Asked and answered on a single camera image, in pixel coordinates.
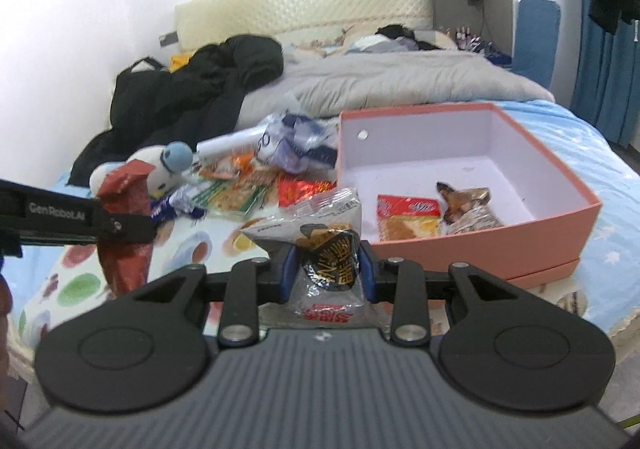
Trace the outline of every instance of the gray ribbed surface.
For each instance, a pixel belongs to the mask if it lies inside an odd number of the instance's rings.
[[[609,449],[626,435],[585,409],[500,415],[441,378],[430,357],[376,330],[271,331],[227,351],[201,384],[153,412],[96,418],[55,409],[25,434],[33,449]]]

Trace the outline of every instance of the floor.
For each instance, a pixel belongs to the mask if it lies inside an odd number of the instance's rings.
[[[640,152],[632,147],[610,144],[629,166],[640,174]],[[22,379],[8,378],[8,414],[28,428],[43,415],[49,406],[38,385],[27,385]],[[614,421],[621,421],[640,413],[640,353],[629,355],[616,369],[600,402],[600,408]],[[5,412],[2,422],[18,431],[18,426]]]

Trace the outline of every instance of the open cardboard box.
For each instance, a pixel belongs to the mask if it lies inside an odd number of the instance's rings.
[[[506,226],[455,236],[379,241],[379,194],[438,197],[436,182],[489,187]],[[346,111],[338,185],[362,201],[362,239],[383,258],[445,271],[466,261],[521,288],[570,276],[601,203],[562,161],[490,102]]]

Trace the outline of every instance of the headboard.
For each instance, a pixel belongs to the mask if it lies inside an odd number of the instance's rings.
[[[222,42],[239,33],[272,35],[282,42],[340,44],[354,25],[402,23],[431,29],[433,0],[193,0],[175,8],[183,50]]]

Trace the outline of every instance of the star pattern bed sheet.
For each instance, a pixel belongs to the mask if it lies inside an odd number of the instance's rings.
[[[640,177],[596,129],[567,109],[542,100],[496,104],[574,169],[604,202],[574,278],[588,298],[585,318],[612,333],[640,310]],[[210,217],[197,224],[182,218],[163,227],[150,279],[193,261],[217,272],[240,259],[264,255],[252,243],[244,244],[239,225]],[[44,250],[31,247],[27,259],[5,267],[16,298],[13,317],[20,341],[30,348],[49,328],[112,299],[94,246],[50,249],[50,254]],[[219,313],[219,307],[212,309],[208,333],[215,331]]]

